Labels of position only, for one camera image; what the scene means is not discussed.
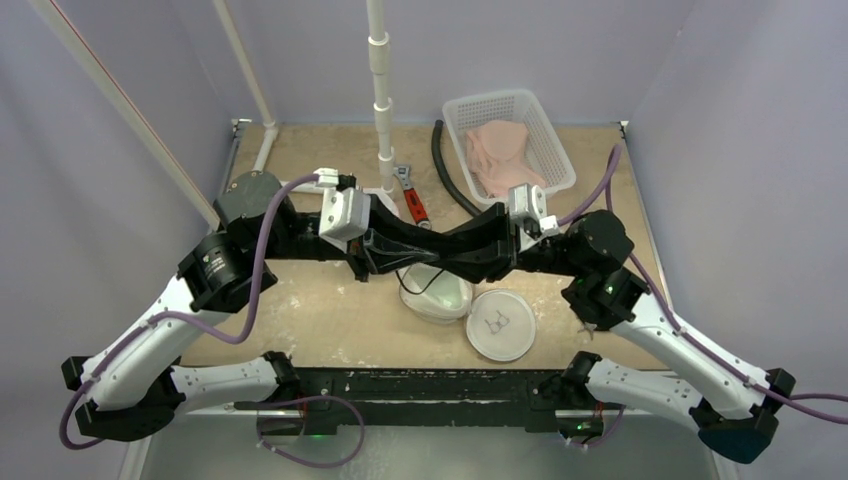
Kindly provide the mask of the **black bra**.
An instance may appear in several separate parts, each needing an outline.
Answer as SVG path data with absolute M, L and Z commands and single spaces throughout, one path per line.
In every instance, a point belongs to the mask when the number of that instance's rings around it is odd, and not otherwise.
M 441 277 L 446 278 L 448 275 L 460 280 L 464 279 L 458 269 L 458 263 L 453 260 L 457 243 L 450 240 L 448 235 L 410 227 L 391 235 L 386 234 L 386 237 L 391 238 L 395 244 L 393 249 L 400 257 L 398 267 L 406 268 L 405 273 L 396 274 L 403 292 L 414 296 L 422 295 L 436 280 Z M 406 284 L 406 277 L 412 273 L 411 268 L 418 264 L 429 265 L 436 268 L 437 272 L 427 279 L 424 286 L 410 288 Z

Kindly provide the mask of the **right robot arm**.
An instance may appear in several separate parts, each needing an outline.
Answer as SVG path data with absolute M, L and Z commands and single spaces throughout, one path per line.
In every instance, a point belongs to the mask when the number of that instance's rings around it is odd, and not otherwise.
M 679 318 L 646 274 L 626 267 L 634 245 L 614 213 L 585 213 L 565 229 L 550 219 L 529 228 L 524 218 L 496 206 L 447 238 L 441 264 L 475 283 L 515 270 L 569 277 L 562 297 L 582 324 L 630 341 L 672 371 L 665 377 L 629 370 L 581 351 L 561 381 L 569 404 L 595 400 L 674 420 L 739 464 L 753 462 L 772 443 L 795 378 L 738 358 Z

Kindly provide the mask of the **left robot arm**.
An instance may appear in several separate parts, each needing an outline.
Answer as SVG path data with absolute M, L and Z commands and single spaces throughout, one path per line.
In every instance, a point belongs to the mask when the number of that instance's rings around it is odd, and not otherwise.
M 181 414 L 226 403 L 302 403 L 282 352 L 219 367 L 186 368 L 180 358 L 202 335 L 230 345 L 250 336 L 260 295 L 277 283 L 269 260 L 351 262 L 348 244 L 368 219 L 398 216 L 382 193 L 331 168 L 289 182 L 253 170 L 214 207 L 219 227 L 180 261 L 152 305 L 102 352 L 62 363 L 73 393 L 59 427 L 66 448 L 141 440 Z

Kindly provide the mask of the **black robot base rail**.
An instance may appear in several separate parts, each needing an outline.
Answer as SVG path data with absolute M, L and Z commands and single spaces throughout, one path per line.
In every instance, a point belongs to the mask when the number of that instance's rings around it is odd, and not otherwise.
M 597 402 L 561 370 L 301 368 L 296 385 L 238 410 L 291 411 L 307 435 L 340 426 L 516 427 L 556 433 L 562 411 Z

